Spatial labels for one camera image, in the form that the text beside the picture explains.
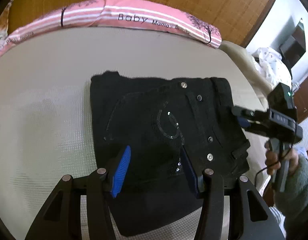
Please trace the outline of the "grey fleece sleeve forearm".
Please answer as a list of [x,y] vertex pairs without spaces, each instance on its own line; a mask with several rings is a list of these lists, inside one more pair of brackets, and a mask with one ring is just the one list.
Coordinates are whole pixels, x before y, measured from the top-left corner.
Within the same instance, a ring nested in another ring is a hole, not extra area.
[[300,155],[284,192],[275,192],[277,209],[285,216],[286,239],[308,239],[308,161]]

